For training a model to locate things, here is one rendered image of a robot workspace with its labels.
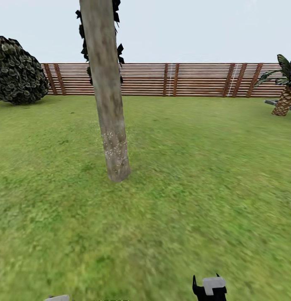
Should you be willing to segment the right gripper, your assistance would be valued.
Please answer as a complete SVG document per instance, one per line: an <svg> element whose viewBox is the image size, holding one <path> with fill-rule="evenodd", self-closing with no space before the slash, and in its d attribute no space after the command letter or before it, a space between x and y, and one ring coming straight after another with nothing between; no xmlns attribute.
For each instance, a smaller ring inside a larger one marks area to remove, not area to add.
<svg viewBox="0 0 291 301"><path fill-rule="evenodd" d="M208 296L206 295L204 286L197 286L195 276L193 276L192 287L198 301L226 301L225 293L227 293L227 290L225 287L213 288L213 295Z"/></svg>

